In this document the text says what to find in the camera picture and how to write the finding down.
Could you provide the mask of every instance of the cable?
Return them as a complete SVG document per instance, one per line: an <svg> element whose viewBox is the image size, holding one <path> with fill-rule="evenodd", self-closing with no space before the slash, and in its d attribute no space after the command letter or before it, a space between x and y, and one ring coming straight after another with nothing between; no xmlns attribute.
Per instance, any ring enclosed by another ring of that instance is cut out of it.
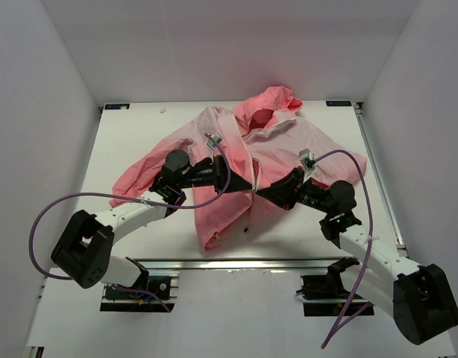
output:
<svg viewBox="0 0 458 358"><path fill-rule="evenodd" d="M152 298L154 298L156 301L158 301L161 304L161 306L163 306L163 308L167 312L171 312L171 310L164 304L164 302L161 301L161 299L159 297L157 297L153 292L146 291L145 289L129 289L128 287L123 287L123 286L120 286L120 285L116 285L115 283L113 285L111 285L111 288L112 289L117 289L117 290L123 291L123 292L142 293L144 295L149 295Z"/></svg>
<svg viewBox="0 0 458 358"><path fill-rule="evenodd" d="M338 315L338 317L336 318L335 322L333 323L332 328L330 329L329 333L327 334L327 338L325 338L324 342L321 344L321 349L324 349L325 347L327 347L328 342L332 339L332 337L335 335L335 333L337 333L348 322L350 322L355 317L357 317L366 308L368 308L370 306L373 306L373 304L371 304L370 302L368 302L367 304L364 304L362 307L360 307L360 309L358 311L356 311L353 315L351 315L350 317L345 319L340 324L340 321L342 320L343 315L347 312L351 302L354 300L355 292L357 291L358 286L362 282L363 275L365 274L365 270L366 270L366 267L368 265L368 259L370 258L371 245L372 245L371 236L373 235L373 213L371 211L370 198L368 197L368 190L367 190L367 187L366 187L365 179L363 178L362 169L360 168L360 165L358 164L358 162L355 159L355 157L350 152L345 151L343 149L336 149L335 151L329 151L328 153L325 153L325 154L321 155L320 157L316 158L315 162L317 163L320 160L323 160L324 158L329 157L330 155L333 155L335 153L343 153L345 155L348 155L350 157L350 159L352 159L352 161L355 163L355 166L357 167L357 171L358 171L358 174L360 176L360 181L362 182L363 191L365 193L366 206L367 206L367 209L368 209L368 222L369 222L369 226L368 226L368 246L366 248L365 257L363 258L362 268L360 269L360 273L358 274L358 277L357 277L357 280L355 281L354 287L352 288L352 290L350 292L350 295L348 295L347 301L343 305L343 308L340 311L340 314Z"/></svg>
<svg viewBox="0 0 458 358"><path fill-rule="evenodd" d="M224 151L222 150L222 147L220 146L220 144L217 143L217 141L215 141L211 137L211 135L209 135L207 133L205 133L204 135L206 136L206 138L208 138L211 142L214 143L214 145L217 147L217 149L219 149L219 151L221 152L221 155L222 155L222 159L224 160L225 165L228 168L228 179L226 180L226 184L222 188L221 192L218 195L216 195L214 198L212 198L212 199L210 199L208 201L205 201L204 203L198 204L198 205L180 206L180 205L172 205L172 204L166 204L166 203L158 203L156 201L151 201L151 200L144 200L145 203L147 203L147 204L149 204L151 206L168 207L168 208L171 208L171 209L198 209L199 207L204 207L206 205L209 205L209 204L213 203L215 200L221 198L221 195L225 193L225 191L228 189L229 183L230 183L229 160L226 157L226 154L224 153ZM38 216L35 218L34 224L32 225L32 227L30 229L30 235L28 237L28 254L30 255L30 261L32 262L32 264L34 265L34 267L37 269L37 271L39 273L41 273L41 274L43 274L43 275L45 275L47 277L55 278L57 280L71 280L71 278L67 277L67 276L59 276L57 274L51 274L50 272L46 271L45 269L43 269L38 264L37 259L35 258L35 252L34 252L34 237L35 237L35 231L37 230L37 225L39 224L39 222L42 219L42 217L52 207L54 207L55 205L61 203L62 201L65 201L67 199L77 198L77 197L80 197L80 196L96 196L96 197L99 197L99 198L113 198L113 199L120 199L120 200L125 200L125 201L132 201L132 202L135 202L135 203L141 203L142 202L141 199L132 198L132 197L129 197L129 196L104 194L102 192L77 192L75 194L69 194L69 195L62 196L61 198L59 198L59 199L51 202L49 205L47 205L40 212L40 214L38 214Z"/></svg>

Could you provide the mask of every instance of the black sticker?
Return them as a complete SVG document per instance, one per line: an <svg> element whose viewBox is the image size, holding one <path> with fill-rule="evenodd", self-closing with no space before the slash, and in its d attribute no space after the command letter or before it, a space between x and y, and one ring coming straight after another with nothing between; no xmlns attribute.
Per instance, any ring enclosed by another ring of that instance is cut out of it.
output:
<svg viewBox="0 0 458 358"><path fill-rule="evenodd" d="M117 104L106 104L104 106L105 110L129 110L129 103L117 103Z"/></svg>
<svg viewBox="0 0 458 358"><path fill-rule="evenodd" d="M351 107L350 101L325 101L327 107Z"/></svg>

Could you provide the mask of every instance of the gray wall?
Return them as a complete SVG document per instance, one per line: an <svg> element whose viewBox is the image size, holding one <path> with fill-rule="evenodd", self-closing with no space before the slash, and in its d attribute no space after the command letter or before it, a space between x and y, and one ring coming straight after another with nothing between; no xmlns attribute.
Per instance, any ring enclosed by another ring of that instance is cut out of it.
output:
<svg viewBox="0 0 458 358"><path fill-rule="evenodd" d="M38 0L0 0L0 357L20 357L43 276L28 231L51 200L78 190L98 110ZM71 205L44 218L36 251L49 253Z"/></svg>
<svg viewBox="0 0 458 358"><path fill-rule="evenodd" d="M417 0L42 0L93 97L366 98Z"/></svg>
<svg viewBox="0 0 458 358"><path fill-rule="evenodd" d="M411 257L441 266L458 303L458 1L420 1L365 120Z"/></svg>

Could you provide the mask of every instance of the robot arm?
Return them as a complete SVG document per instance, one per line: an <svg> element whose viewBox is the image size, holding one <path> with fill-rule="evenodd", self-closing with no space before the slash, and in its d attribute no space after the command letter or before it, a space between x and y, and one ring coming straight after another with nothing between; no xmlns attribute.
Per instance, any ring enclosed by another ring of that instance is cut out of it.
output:
<svg viewBox="0 0 458 358"><path fill-rule="evenodd" d="M320 221L324 237L354 257L363 258L368 231L352 213L357 205L354 188L338 181L326 190L321 189L309 179L315 169L309 151L302 151L300 158L301 167L256 194L285 210L299 203L326 213ZM182 189L214 186L220 192L228 171L230 168L221 156L213 160L206 158L191 166L186 152L170 152L153 185L141 197L141 204L126 203L94 215L84 210L76 212L52 252L52 261L84 289L99 281L145 289L148 272L131 259L110 254L112 246L125 235L175 211L149 206L144 200L181 205L186 199ZM226 192L250 189L249 182L230 171ZM421 266L376 239L372 242L368 266L357 292L391 315L411 342L421 344L458 325L454 297L438 266ZM351 291L359 271L359 262L354 258L331 265L327 274L327 280L333 283L331 289Z"/></svg>

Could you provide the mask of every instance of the pink garment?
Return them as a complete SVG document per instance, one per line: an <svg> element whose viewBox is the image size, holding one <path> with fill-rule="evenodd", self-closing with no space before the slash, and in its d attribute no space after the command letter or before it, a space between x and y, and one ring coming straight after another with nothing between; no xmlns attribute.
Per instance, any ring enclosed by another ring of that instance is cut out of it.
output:
<svg viewBox="0 0 458 358"><path fill-rule="evenodd" d="M269 87L233 109L208 107L198 117L163 139L151 153L133 164L113 186L113 193L137 197L152 185L166 155L175 149L188 152L192 164L209 157L204 133L222 135L222 149L230 167L249 183L252 190L224 194L220 199L195 210L199 243L206 251L222 245L224 235L242 214L251 222L279 210L273 203L254 194L301 166L298 153L309 148L316 157L341 149L329 136L307 120L297 117L302 102L286 87ZM366 158L352 153L363 174ZM329 186L337 180L355 184L360 178L353 162L344 154L334 154L318 163L313 179ZM193 188L194 203L200 204L216 194L212 187ZM112 200L115 207L123 201Z"/></svg>

